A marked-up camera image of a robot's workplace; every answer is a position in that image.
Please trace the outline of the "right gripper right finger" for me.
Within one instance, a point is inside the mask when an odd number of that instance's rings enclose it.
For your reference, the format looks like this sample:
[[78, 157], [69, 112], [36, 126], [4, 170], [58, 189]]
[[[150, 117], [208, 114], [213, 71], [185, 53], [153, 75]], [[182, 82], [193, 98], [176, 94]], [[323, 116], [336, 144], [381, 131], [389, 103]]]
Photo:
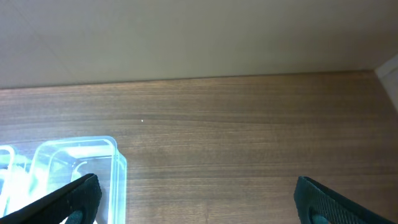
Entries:
[[321, 183], [300, 176], [294, 192], [298, 217], [305, 224], [393, 224]]

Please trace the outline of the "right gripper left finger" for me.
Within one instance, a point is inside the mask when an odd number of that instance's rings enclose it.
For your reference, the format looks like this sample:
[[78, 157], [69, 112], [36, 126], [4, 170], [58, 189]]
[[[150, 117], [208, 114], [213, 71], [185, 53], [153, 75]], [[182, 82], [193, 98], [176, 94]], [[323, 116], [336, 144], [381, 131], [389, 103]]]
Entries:
[[86, 174], [22, 209], [1, 218], [8, 224], [93, 224], [102, 191], [98, 176]]

